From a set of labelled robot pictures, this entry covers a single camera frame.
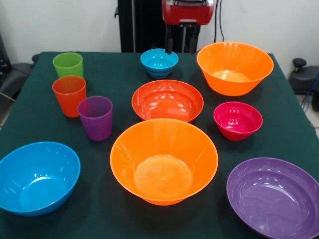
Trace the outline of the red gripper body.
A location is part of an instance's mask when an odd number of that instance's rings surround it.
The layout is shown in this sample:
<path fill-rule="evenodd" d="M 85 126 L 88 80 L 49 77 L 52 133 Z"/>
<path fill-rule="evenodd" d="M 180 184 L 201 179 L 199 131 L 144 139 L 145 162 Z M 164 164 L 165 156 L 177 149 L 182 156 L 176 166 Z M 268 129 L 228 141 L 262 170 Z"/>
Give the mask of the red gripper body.
<path fill-rule="evenodd" d="M 162 0 L 161 7 L 166 25 L 207 25 L 214 13 L 213 0 Z"/>

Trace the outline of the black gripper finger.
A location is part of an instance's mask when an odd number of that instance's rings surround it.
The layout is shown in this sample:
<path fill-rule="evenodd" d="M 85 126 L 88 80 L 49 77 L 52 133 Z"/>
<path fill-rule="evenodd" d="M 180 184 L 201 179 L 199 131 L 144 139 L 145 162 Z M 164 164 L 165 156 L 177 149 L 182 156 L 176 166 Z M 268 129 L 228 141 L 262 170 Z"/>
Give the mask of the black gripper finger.
<path fill-rule="evenodd" d="M 171 54 L 172 47 L 173 47 L 173 39 L 171 37 L 171 26 L 166 25 L 165 26 L 165 52 L 167 54 Z"/>
<path fill-rule="evenodd" d="M 194 54 L 196 52 L 198 36 L 199 36 L 199 26 L 195 26 L 193 30 L 193 35 L 190 38 L 190 45 L 189 45 L 190 54 Z"/>

